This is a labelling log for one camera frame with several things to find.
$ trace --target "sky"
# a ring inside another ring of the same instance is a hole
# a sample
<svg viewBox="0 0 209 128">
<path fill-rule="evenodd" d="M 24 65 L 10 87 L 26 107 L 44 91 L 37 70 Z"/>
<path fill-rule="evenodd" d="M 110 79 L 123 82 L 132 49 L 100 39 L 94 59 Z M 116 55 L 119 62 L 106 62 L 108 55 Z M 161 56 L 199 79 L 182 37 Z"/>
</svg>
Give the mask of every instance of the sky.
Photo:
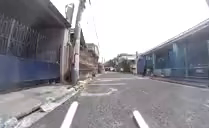
<svg viewBox="0 0 209 128">
<path fill-rule="evenodd" d="M 63 15 L 65 4 L 78 2 L 51 1 Z M 100 58 L 105 60 L 120 53 L 144 53 L 207 19 L 205 1 L 91 0 L 83 14 L 85 40 L 99 45 Z"/>
</svg>

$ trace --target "railing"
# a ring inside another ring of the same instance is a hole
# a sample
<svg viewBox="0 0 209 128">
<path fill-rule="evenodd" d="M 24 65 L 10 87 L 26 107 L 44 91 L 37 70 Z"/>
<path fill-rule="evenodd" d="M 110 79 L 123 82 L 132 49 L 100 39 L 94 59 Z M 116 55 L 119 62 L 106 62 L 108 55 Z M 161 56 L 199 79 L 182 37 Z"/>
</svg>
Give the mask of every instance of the railing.
<svg viewBox="0 0 209 128">
<path fill-rule="evenodd" d="M 0 13 L 0 54 L 40 61 L 59 61 L 58 48 L 45 49 L 48 38 Z"/>
</svg>

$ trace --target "asphalt road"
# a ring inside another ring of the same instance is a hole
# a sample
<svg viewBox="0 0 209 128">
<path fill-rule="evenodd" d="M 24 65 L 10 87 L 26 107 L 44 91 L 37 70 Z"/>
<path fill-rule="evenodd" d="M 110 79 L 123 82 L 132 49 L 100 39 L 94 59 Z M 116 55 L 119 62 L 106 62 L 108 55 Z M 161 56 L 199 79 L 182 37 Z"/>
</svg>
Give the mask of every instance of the asphalt road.
<svg viewBox="0 0 209 128">
<path fill-rule="evenodd" d="M 138 110 L 150 128 L 209 128 L 209 89 L 173 84 L 130 74 L 97 77 L 78 96 L 72 128 L 138 128 Z M 59 128 L 69 102 L 32 128 Z"/>
</svg>

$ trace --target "alley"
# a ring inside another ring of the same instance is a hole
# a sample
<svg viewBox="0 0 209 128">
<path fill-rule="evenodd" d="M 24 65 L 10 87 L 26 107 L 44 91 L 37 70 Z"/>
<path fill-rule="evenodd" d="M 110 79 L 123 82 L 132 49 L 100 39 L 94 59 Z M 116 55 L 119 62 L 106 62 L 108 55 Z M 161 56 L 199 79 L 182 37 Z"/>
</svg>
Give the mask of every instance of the alley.
<svg viewBox="0 0 209 128">
<path fill-rule="evenodd" d="M 77 99 L 72 128 L 137 128 L 138 110 L 150 128 L 209 128 L 209 90 L 154 81 L 131 74 L 95 78 Z M 59 128 L 69 103 L 32 128 Z"/>
</svg>

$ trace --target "roof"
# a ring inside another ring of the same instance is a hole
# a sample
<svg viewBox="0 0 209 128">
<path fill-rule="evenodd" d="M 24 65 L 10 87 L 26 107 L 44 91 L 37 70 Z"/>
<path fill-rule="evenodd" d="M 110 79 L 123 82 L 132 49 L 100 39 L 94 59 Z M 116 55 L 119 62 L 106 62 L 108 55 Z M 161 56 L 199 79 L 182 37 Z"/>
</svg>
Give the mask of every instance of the roof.
<svg viewBox="0 0 209 128">
<path fill-rule="evenodd" d="M 0 0 L 0 12 L 32 28 L 71 26 L 50 0 Z"/>
<path fill-rule="evenodd" d="M 194 34 L 196 32 L 199 32 L 199 31 L 201 31 L 201 30 L 203 30 L 203 29 L 205 29 L 207 27 L 209 27 L 209 18 L 204 20 L 204 21 L 202 21 L 201 23 L 197 24 L 196 26 L 194 26 L 194 27 L 192 27 L 192 28 L 190 28 L 190 29 L 180 33 L 179 35 L 177 35 L 177 36 L 175 36 L 173 38 L 170 38 L 169 40 L 166 40 L 165 42 L 163 42 L 162 44 L 154 47 L 153 49 L 151 49 L 151 50 L 149 50 L 149 51 L 147 51 L 145 53 L 142 53 L 141 55 L 150 54 L 153 51 L 156 51 L 156 50 L 158 50 L 160 48 L 168 46 L 168 45 L 170 45 L 173 42 L 176 42 L 178 40 L 184 39 L 184 38 L 186 38 L 186 37 L 188 37 L 188 36 L 190 36 L 190 35 L 192 35 L 192 34 Z"/>
</svg>

